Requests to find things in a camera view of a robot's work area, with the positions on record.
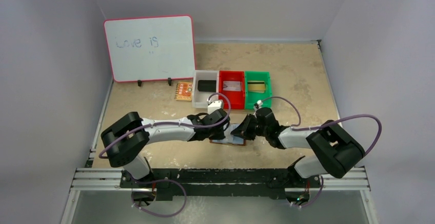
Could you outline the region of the brown leather card holder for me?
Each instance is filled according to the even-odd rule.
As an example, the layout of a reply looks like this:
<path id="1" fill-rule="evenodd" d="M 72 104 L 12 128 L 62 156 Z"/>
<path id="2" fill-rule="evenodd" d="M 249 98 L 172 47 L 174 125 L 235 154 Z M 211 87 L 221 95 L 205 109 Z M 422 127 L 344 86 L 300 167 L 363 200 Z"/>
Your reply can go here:
<path id="1" fill-rule="evenodd" d="M 231 135 L 231 132 L 237 128 L 240 124 L 230 124 L 229 127 L 224 131 L 224 138 L 221 140 L 210 139 L 212 144 L 221 145 L 233 145 L 233 146 L 245 146 L 246 141 L 242 138 Z"/>

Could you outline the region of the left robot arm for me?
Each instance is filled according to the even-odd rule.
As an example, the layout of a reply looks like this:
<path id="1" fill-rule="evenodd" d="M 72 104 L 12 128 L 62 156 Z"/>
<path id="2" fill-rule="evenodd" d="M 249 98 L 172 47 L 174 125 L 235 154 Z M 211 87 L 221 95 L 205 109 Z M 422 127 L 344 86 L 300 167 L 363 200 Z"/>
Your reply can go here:
<path id="1" fill-rule="evenodd" d="M 146 145 L 222 139 L 229 122 L 229 114 L 224 109 L 174 120 L 145 119 L 137 112 L 129 112 L 101 133 L 104 149 L 99 158 L 107 159 L 113 168 L 123 168 L 139 187 L 145 188 L 153 181 L 148 161 L 140 156 Z"/>

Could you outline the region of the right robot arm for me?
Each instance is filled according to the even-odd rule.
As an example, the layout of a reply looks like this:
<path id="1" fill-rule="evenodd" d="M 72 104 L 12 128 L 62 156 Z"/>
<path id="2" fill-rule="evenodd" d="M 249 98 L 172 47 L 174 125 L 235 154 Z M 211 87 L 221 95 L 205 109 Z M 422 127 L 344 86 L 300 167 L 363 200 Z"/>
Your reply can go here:
<path id="1" fill-rule="evenodd" d="M 245 140 L 261 136 L 278 149 L 311 149 L 312 156 L 302 156 L 289 167 L 288 180 L 296 187 L 321 174 L 342 178 L 366 155 L 363 147 L 332 120 L 326 121 L 323 128 L 299 131 L 280 125 L 270 108 L 247 115 L 231 135 Z"/>

